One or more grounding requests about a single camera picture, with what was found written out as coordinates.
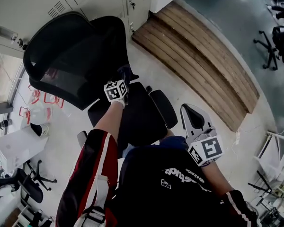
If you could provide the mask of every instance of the gray floor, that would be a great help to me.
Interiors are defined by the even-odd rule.
[[[273,112],[278,132],[284,129],[284,64],[279,70],[264,70],[267,52],[253,44],[264,40],[258,33],[264,30],[271,38],[277,25],[266,8],[272,0],[184,0],[210,20],[233,44],[258,80]]]

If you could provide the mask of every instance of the white stripe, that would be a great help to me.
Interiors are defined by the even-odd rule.
[[[111,136],[111,134],[107,133],[107,136],[106,136],[105,141],[104,141],[103,151],[102,151],[102,154],[101,154],[101,158],[100,158],[100,161],[99,161],[99,165],[98,165],[98,169],[97,169],[95,177],[97,177],[97,175],[102,174],[103,164],[104,164],[104,160],[105,160],[105,157],[106,157],[110,136]],[[96,190],[97,190],[97,181],[96,181],[96,179],[94,179],[94,182],[93,182],[91,189],[89,191],[89,196],[87,197],[85,209],[89,208],[92,205],[93,200],[95,198]]]
[[[247,222],[247,227],[251,227],[251,222],[250,220],[246,217],[245,214],[242,214],[241,211],[237,208],[236,204],[234,203],[234,201],[232,200],[231,194],[229,192],[226,193],[229,202],[232,204],[233,208],[236,210],[236,212],[242,216],[242,218]]]

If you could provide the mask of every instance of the wooden plank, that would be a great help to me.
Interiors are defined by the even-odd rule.
[[[237,118],[241,122],[243,121],[246,111],[239,102],[237,95],[233,90],[230,90],[231,86],[222,80],[217,74],[218,72],[213,70],[213,65],[211,65],[205,57],[202,58],[198,55],[198,52],[193,52],[183,41],[174,36],[169,30],[156,23],[153,19],[144,24],[143,27],[153,35],[157,36],[194,67],[194,69],[212,85],[222,100],[228,104],[230,110],[237,115]]]
[[[239,61],[237,60],[237,58],[233,55],[233,53],[230,52],[230,50],[226,47],[226,45],[205,25],[203,24],[199,19],[197,19],[196,17],[194,17],[194,15],[192,15],[191,13],[189,13],[188,11],[186,11],[184,8],[182,8],[180,5],[176,4],[175,2],[171,2],[169,5],[181,10],[181,12],[183,13],[183,16],[186,16],[187,18],[189,18],[194,24],[196,24],[198,27],[202,28],[206,34],[208,34],[210,36],[210,38],[215,41],[216,44],[219,45],[219,47],[221,48],[222,51],[224,51],[228,57],[230,58],[231,62],[233,63],[233,65],[235,67],[237,67],[241,74],[244,76],[244,78],[248,81],[252,92],[256,95],[257,99],[259,99],[260,95],[258,90],[256,89],[254,83],[251,81],[249,75],[247,74],[247,72],[244,70],[244,68],[242,67],[242,65],[239,63]]]
[[[258,91],[256,90],[254,84],[251,82],[249,76],[246,74],[246,71],[242,68],[237,59],[235,59],[233,54],[226,48],[226,46],[204,24],[202,24],[192,14],[187,12],[176,3],[170,3],[166,6],[165,9],[170,10],[175,15],[180,17],[181,20],[190,25],[192,31],[195,32],[198,37],[200,37],[200,41],[207,42],[212,46],[213,50],[216,50],[216,56],[221,57],[222,62],[227,62],[229,64],[229,67],[232,68],[234,72],[241,77],[241,82],[246,86],[248,92],[254,94],[255,101],[257,102]]]
[[[189,81],[193,89],[213,107],[216,113],[227,122],[232,130],[240,126],[241,120],[228,108],[225,102],[221,101],[221,97],[212,86],[181,56],[144,28],[139,29],[139,34],[147,38],[172,59],[171,62],[167,62],[168,65],[185,78],[185,80]]]
[[[233,131],[236,132],[239,126],[234,125],[233,122],[228,122],[228,119],[225,120],[225,118],[222,117],[223,113],[220,112],[220,108],[216,108],[217,105],[215,102],[209,102],[205,99],[205,94],[200,94],[198,92],[198,89],[202,87],[199,85],[190,75],[187,73],[184,69],[178,70],[177,68],[177,62],[174,61],[168,54],[166,54],[163,50],[161,50],[158,46],[153,44],[151,41],[149,41],[147,38],[145,38],[142,34],[139,33],[139,30],[136,31],[132,36],[133,41],[135,41],[137,44],[145,48],[147,51],[149,51],[151,54],[153,54],[156,58],[158,58],[161,62],[163,62],[171,71],[173,71],[177,76],[179,76],[183,81],[185,81],[204,101],[208,103],[208,105],[220,116],[222,121],[227,125],[227,127]]]
[[[172,27],[175,31],[177,31],[180,35],[186,38],[192,45],[194,45],[204,56],[208,58],[211,63],[215,66],[219,65],[219,61],[207,50],[206,47],[202,45],[194,36],[192,36],[187,30],[185,30],[177,21],[173,20],[166,14],[159,12],[155,14],[155,17],[165,22],[167,25]],[[236,91],[242,102],[248,110],[248,112],[252,112],[254,108],[253,100],[250,101],[250,97],[246,96],[245,90],[241,87],[240,84],[237,84],[238,79],[234,78],[229,71],[227,71],[223,66],[219,66],[217,68],[221,74],[227,79],[233,89]]]
[[[211,58],[215,58],[216,60],[216,67],[221,70],[221,68],[225,68],[229,74],[234,78],[236,81],[236,84],[241,87],[241,93],[242,95],[246,96],[246,99],[252,104],[252,111],[257,103],[257,97],[252,93],[251,87],[249,86],[248,82],[245,80],[243,75],[241,73],[237,73],[237,67],[234,67],[232,63],[228,63],[226,59],[226,54],[222,53],[221,51],[217,50],[218,45],[212,45],[210,42],[207,41],[210,40],[213,42],[210,37],[202,30],[197,29],[197,27],[192,28],[186,20],[189,21],[189,19],[181,15],[178,10],[173,9],[173,11],[170,11],[169,9],[165,8],[162,10],[162,13],[166,14],[170,18],[172,18],[174,21],[177,21],[179,25],[181,25],[186,31],[188,31],[206,50],[204,53],[207,54],[207,56],[211,56]]]

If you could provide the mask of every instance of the black mesh chair back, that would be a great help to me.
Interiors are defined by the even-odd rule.
[[[83,110],[128,64],[124,24],[117,17],[89,22],[80,13],[63,14],[36,33],[23,62],[33,87]]]

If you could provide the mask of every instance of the office chair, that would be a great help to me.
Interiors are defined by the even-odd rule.
[[[43,192],[39,187],[39,184],[34,183],[24,170],[18,168],[12,177],[0,177],[0,197],[4,196],[8,192],[15,192],[21,187],[26,192],[24,198],[27,203],[29,197],[31,197],[37,203],[41,203],[43,200]]]
[[[39,169],[40,169],[40,164],[41,164],[41,163],[42,163],[42,161],[41,161],[41,160],[38,160],[38,162],[37,162],[37,170],[35,171],[35,170],[31,167],[31,165],[30,165],[30,160],[28,160],[28,161],[26,162],[26,164],[28,165],[29,169],[31,170],[30,175],[31,175],[31,174],[34,175],[34,176],[32,177],[33,182],[38,181],[47,191],[51,191],[52,189],[51,189],[51,188],[47,188],[43,182],[57,183],[57,180],[54,179],[54,180],[52,181],[52,180],[49,180],[49,179],[46,179],[46,178],[42,177],[42,176],[39,174]]]
[[[271,9],[275,11],[279,11],[279,13],[276,14],[277,19],[284,18],[284,8],[283,7],[272,6]],[[276,26],[273,28],[272,35],[273,35],[273,42],[275,44],[275,47],[271,45],[264,31],[259,31],[259,33],[264,35],[266,43],[263,43],[262,41],[259,41],[256,39],[254,39],[254,43],[255,44],[259,43],[260,45],[265,47],[269,53],[268,63],[267,65],[263,65],[263,68],[264,69],[269,68],[271,61],[273,60],[275,66],[272,69],[277,70],[278,66],[277,66],[276,58],[280,59],[279,57],[282,57],[282,61],[284,63],[284,26]]]
[[[128,144],[135,147],[150,145],[166,136],[167,128],[171,129],[177,122],[176,113],[161,90],[152,92],[140,82],[129,85],[128,105],[125,106],[118,136],[118,158]],[[100,99],[88,110],[93,126],[108,110],[110,103]]]
[[[121,19],[107,16],[89,22],[80,13],[69,12],[34,35],[23,63],[34,88],[84,110],[105,97],[103,86],[118,68],[129,64],[123,50],[126,35]]]
[[[110,106],[104,85],[117,79],[118,70],[129,66],[125,27],[117,17],[88,22],[79,13],[63,14],[32,38],[24,53],[30,84],[88,110],[93,126]],[[137,79],[130,70],[130,80]],[[128,143],[143,146],[162,139],[178,122],[169,100],[140,82],[129,84],[129,105],[123,112],[118,156]]]

